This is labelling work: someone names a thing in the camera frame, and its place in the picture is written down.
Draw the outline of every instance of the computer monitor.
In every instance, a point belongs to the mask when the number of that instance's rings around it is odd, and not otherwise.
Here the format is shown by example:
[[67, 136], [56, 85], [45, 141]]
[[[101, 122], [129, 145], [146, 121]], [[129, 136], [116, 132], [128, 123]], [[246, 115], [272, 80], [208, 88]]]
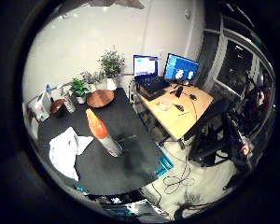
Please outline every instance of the computer monitor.
[[190, 81], [196, 77], [199, 63], [172, 53], [168, 54], [164, 71], [167, 80]]
[[133, 75], [138, 77], [155, 77], [158, 75], [158, 57], [134, 55]]

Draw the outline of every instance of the white towel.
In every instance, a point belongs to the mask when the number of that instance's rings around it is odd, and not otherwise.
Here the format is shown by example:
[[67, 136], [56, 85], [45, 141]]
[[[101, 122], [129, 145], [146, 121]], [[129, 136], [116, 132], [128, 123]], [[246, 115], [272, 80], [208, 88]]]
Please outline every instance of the white towel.
[[49, 159], [63, 175], [78, 181], [76, 155], [81, 155], [93, 137], [77, 136], [72, 127], [50, 140]]

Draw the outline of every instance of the laptop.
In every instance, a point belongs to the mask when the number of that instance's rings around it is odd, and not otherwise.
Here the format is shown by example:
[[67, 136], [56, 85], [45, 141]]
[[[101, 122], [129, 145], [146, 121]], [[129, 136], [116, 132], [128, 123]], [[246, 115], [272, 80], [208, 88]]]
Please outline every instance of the laptop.
[[137, 91], [149, 101], [163, 95], [169, 83], [158, 76], [158, 57], [134, 55], [133, 77]]

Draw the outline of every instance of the wooden bowl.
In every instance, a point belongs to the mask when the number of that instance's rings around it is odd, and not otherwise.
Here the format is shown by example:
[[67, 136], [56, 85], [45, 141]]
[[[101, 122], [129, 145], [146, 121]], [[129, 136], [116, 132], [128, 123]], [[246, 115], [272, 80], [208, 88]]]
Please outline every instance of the wooden bowl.
[[94, 91], [87, 99], [87, 104], [92, 107], [102, 107], [110, 104], [114, 99], [114, 92], [109, 90]]
[[64, 99], [55, 100], [50, 107], [50, 114], [59, 118], [65, 111]]

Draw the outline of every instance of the wooden desk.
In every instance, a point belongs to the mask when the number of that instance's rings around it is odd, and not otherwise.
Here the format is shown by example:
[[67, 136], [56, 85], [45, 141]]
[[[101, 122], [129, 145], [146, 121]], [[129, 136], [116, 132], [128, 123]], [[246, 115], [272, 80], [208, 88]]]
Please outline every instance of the wooden desk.
[[[164, 95], [152, 101], [148, 101], [140, 94], [139, 96], [163, 128], [175, 140], [178, 140], [195, 124], [196, 120], [202, 116], [207, 107], [212, 103], [213, 97], [205, 91], [192, 86], [184, 87], [183, 93], [179, 98], [174, 94], [170, 94], [170, 91], [177, 90], [177, 88], [174, 89], [174, 85], [171, 85], [165, 90], [166, 93]], [[196, 95], [197, 100], [191, 100], [189, 94]], [[172, 105], [167, 111], [162, 111], [158, 106], [158, 102], [164, 98], [169, 99], [173, 104], [184, 106], [184, 112], [179, 111], [174, 105]]]

